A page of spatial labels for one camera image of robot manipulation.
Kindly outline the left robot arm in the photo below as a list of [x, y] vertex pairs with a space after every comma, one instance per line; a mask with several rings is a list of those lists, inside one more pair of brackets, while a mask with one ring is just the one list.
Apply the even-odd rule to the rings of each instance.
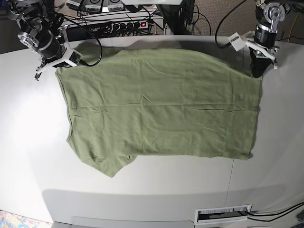
[[256, 2], [256, 28], [253, 40], [246, 40], [249, 48], [251, 75], [261, 77], [266, 69], [273, 65], [277, 69], [276, 53], [280, 47], [276, 45], [278, 27], [286, 18], [291, 4], [282, 0], [258, 0]]

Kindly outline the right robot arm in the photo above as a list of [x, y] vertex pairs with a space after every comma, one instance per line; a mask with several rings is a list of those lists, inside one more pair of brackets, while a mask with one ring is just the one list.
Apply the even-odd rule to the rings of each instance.
[[70, 47], [64, 18], [42, 0], [7, 0], [6, 15], [20, 28], [20, 43], [40, 55], [35, 79], [50, 67], [76, 67], [82, 54]]

